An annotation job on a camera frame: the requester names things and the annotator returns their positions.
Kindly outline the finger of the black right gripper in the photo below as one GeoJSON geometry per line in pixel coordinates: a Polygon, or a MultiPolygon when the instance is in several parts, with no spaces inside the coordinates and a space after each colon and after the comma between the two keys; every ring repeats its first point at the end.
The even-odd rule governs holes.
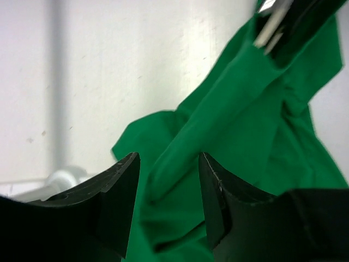
{"type": "Polygon", "coordinates": [[[275,62],[290,62],[345,2],[345,0],[293,1],[285,20],[281,23],[284,26],[284,35],[272,49],[272,58],[275,62]]]}

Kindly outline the green t-shirt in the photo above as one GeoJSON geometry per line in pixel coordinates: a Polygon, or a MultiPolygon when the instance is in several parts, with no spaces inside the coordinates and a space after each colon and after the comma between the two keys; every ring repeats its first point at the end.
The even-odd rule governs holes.
{"type": "Polygon", "coordinates": [[[346,188],[317,138],[310,99],[342,68],[336,13],[288,63],[254,46],[253,16],[178,108],[129,124],[112,151],[141,158],[126,261],[212,261],[198,156],[272,194],[346,188]]]}

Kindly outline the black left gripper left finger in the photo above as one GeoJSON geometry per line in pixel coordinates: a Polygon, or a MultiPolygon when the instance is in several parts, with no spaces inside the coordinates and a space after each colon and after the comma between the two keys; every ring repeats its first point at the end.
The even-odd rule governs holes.
{"type": "Polygon", "coordinates": [[[1,261],[121,261],[139,176],[133,152],[47,200],[1,197],[1,261]]]}

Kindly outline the cream hanger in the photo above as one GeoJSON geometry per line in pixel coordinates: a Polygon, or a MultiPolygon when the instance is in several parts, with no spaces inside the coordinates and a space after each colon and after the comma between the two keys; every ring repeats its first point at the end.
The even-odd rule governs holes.
{"type": "Polygon", "coordinates": [[[262,17],[269,15],[268,20],[254,41],[254,46],[264,48],[264,54],[269,54],[283,35],[283,19],[288,13],[293,1],[263,1],[257,13],[262,17]]]}

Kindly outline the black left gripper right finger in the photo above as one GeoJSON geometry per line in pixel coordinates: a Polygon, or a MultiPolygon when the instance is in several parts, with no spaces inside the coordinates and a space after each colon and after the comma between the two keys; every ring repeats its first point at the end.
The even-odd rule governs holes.
{"type": "Polygon", "coordinates": [[[269,194],[198,159],[207,241],[215,261],[348,261],[348,190],[269,194]]]}

